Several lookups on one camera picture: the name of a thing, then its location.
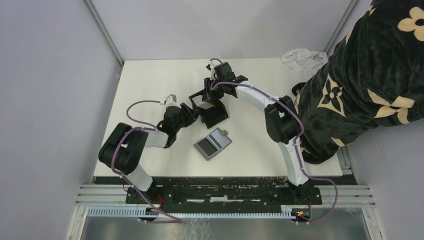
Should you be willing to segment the stack of credit cards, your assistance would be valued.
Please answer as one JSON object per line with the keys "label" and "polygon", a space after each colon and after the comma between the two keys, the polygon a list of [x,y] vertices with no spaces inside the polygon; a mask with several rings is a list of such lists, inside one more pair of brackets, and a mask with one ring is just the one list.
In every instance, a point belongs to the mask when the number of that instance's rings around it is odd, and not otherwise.
{"label": "stack of credit cards", "polygon": [[205,111],[205,110],[208,110],[208,109],[210,109],[210,108],[214,108],[214,107],[215,107],[215,105],[214,105],[213,103],[209,103],[209,102],[204,102],[204,101],[202,101],[202,102],[200,102],[199,104],[197,104],[197,107],[198,107],[200,110]]}

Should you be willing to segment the black plastic card box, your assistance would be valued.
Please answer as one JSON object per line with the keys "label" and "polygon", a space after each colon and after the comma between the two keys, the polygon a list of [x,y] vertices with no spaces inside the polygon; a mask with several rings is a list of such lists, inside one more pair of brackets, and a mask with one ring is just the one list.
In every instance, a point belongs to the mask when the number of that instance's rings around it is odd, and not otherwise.
{"label": "black plastic card box", "polygon": [[210,129],[214,127],[215,125],[221,123],[222,121],[228,119],[229,114],[226,110],[225,105],[219,99],[205,101],[211,104],[213,103],[215,107],[209,108],[207,110],[199,109],[197,104],[203,102],[202,100],[203,93],[204,93],[203,90],[198,91],[190,95],[188,99],[190,100],[193,109],[195,109],[199,113],[201,122],[205,124],[207,129]]}

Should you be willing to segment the black credit card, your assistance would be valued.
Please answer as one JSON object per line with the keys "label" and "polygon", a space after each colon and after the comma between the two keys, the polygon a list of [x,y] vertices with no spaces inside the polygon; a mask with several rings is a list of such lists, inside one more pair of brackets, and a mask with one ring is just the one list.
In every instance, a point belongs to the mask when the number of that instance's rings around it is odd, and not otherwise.
{"label": "black credit card", "polygon": [[199,141],[197,145],[207,157],[211,157],[217,151],[206,138]]}

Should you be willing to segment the grey leather card holder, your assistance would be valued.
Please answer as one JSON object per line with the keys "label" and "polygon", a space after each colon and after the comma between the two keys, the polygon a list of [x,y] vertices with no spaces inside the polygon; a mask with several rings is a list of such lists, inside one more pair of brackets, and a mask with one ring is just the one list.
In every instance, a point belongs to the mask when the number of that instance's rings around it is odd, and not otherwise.
{"label": "grey leather card holder", "polygon": [[[223,149],[217,149],[217,147],[212,143],[212,141],[209,139],[209,135],[212,133],[220,133],[222,135],[225,135],[228,140],[230,141],[230,143]],[[211,156],[211,157],[207,157],[202,150],[199,148],[198,146],[198,142],[203,140],[203,139],[207,139],[216,149],[216,152]],[[221,153],[224,149],[226,149],[233,141],[228,137],[228,132],[226,130],[221,130],[219,127],[215,128],[211,133],[209,133],[206,137],[202,138],[201,140],[197,141],[196,143],[193,144],[193,147],[202,155],[202,157],[206,160],[206,161],[210,161],[211,159],[213,159],[216,155],[218,155],[219,153]]]}

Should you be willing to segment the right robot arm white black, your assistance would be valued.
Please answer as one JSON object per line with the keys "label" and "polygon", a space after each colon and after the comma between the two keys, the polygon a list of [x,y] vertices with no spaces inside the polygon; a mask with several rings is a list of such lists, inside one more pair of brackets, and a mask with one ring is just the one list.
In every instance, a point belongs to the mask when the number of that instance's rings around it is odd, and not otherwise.
{"label": "right robot arm white black", "polygon": [[218,58],[208,60],[210,77],[204,80],[202,101],[211,102],[231,95],[244,100],[264,114],[268,136],[278,144],[287,169],[289,199],[302,204],[309,198],[314,186],[308,177],[301,156],[300,137],[304,126],[295,112],[289,96],[278,98],[254,86],[247,77],[236,76],[228,62]]}

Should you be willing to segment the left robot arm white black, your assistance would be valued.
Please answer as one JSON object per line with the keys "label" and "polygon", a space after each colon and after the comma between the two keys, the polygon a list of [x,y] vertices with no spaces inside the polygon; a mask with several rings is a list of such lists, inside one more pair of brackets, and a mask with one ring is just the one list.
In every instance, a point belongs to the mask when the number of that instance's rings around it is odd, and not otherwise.
{"label": "left robot arm white black", "polygon": [[158,191],[152,186],[153,178],[140,165],[144,149],[169,148],[176,141],[177,133],[193,124],[198,117],[198,111],[181,103],[165,108],[157,129],[132,127],[120,122],[100,148],[98,160],[136,187],[143,202],[152,203]]}

